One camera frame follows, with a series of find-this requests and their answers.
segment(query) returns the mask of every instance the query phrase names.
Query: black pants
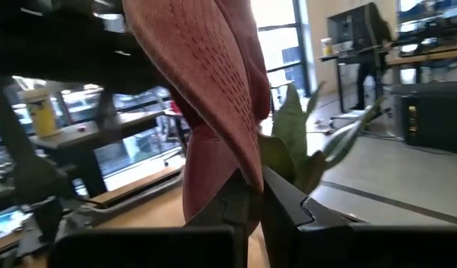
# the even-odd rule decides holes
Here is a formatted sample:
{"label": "black pants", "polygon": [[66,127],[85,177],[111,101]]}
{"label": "black pants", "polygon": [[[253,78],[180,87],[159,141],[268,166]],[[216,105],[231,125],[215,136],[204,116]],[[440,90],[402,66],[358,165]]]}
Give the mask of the black pants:
{"label": "black pants", "polygon": [[[380,58],[380,71],[381,75],[384,74],[386,70],[386,59],[384,57]],[[367,76],[371,75],[374,78],[375,88],[380,88],[381,77],[376,78],[376,63],[375,62],[367,62],[361,63],[359,68],[357,69],[357,105],[355,106],[356,109],[364,109],[365,108],[365,101],[364,101],[364,81]]]}

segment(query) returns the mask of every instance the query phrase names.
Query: green leaf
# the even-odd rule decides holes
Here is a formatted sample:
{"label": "green leaf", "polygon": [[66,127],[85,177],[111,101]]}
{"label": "green leaf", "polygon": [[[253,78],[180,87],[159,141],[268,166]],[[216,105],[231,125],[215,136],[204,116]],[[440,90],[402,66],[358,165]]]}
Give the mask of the green leaf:
{"label": "green leaf", "polygon": [[315,92],[312,93],[310,100],[308,101],[308,105],[306,106],[306,112],[304,113],[306,116],[305,120],[308,120],[311,112],[315,109],[316,104],[318,103],[319,93],[321,92],[321,89],[323,88],[323,86],[325,86],[325,84],[326,84],[326,81],[322,81],[318,85],[318,88],[315,90]]}
{"label": "green leaf", "polygon": [[322,149],[326,157],[330,156],[331,153],[333,153],[341,140],[349,133],[349,130],[355,126],[356,124],[349,124],[348,126],[337,130],[333,135],[331,135],[330,140],[327,141]]}
{"label": "green leaf", "polygon": [[336,149],[334,149],[334,151],[327,157],[326,169],[335,167],[348,155],[357,140],[357,136],[375,115],[383,101],[384,98],[377,99],[373,106],[366,109],[364,116],[353,123],[353,127],[349,133],[340,141],[338,146],[336,146]]}
{"label": "green leaf", "polygon": [[295,167],[307,157],[306,117],[295,85],[287,88],[287,99],[273,118],[272,136],[281,138],[288,147]]}
{"label": "green leaf", "polygon": [[258,136],[262,165],[273,169],[289,183],[295,181],[296,170],[287,145],[279,137]]}
{"label": "green leaf", "polygon": [[297,189],[310,195],[318,187],[325,172],[326,158],[323,152],[317,151],[308,157],[298,170],[295,181]]}

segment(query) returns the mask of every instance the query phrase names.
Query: concrete floor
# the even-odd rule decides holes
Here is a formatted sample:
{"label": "concrete floor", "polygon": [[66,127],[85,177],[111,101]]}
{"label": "concrete floor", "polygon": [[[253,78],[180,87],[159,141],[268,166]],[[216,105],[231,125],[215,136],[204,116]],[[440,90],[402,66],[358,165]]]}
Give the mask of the concrete floor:
{"label": "concrete floor", "polygon": [[[347,107],[356,103],[356,94],[350,93],[353,91],[345,97]],[[317,119],[327,122],[337,114],[336,100],[336,95],[323,97],[308,125]],[[393,120],[378,118],[370,129],[387,135],[386,124],[392,128]],[[310,153],[329,139],[318,133],[307,137]],[[376,224],[457,224],[457,154],[361,136],[348,157],[324,174],[312,197],[334,210]]]}

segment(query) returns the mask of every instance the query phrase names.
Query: yellow container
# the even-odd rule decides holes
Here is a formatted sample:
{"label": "yellow container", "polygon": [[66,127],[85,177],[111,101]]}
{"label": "yellow container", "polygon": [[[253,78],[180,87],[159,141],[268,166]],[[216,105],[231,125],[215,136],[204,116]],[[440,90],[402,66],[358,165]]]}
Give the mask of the yellow container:
{"label": "yellow container", "polygon": [[37,136],[43,138],[59,132],[48,89],[23,91],[19,95],[22,102],[27,105]]}
{"label": "yellow container", "polygon": [[333,44],[331,43],[331,38],[321,39],[321,47],[323,49],[323,57],[333,54]]}

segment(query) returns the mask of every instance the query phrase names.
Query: wall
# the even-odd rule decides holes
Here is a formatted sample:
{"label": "wall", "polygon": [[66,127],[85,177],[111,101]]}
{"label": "wall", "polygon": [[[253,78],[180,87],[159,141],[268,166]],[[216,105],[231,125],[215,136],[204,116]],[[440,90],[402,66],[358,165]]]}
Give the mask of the wall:
{"label": "wall", "polygon": [[[336,66],[334,61],[321,63],[317,57],[322,55],[321,39],[327,37],[326,18],[338,13],[367,4],[369,0],[304,0],[300,3],[301,21],[307,46],[307,61],[310,75],[311,89],[316,88],[316,84],[326,81],[327,84],[322,94],[334,92],[337,89]],[[390,27],[392,36],[395,36],[396,25],[396,4],[395,0],[373,0],[381,12],[381,16],[386,20]],[[357,67],[343,66],[343,83],[353,83],[356,80]]]}

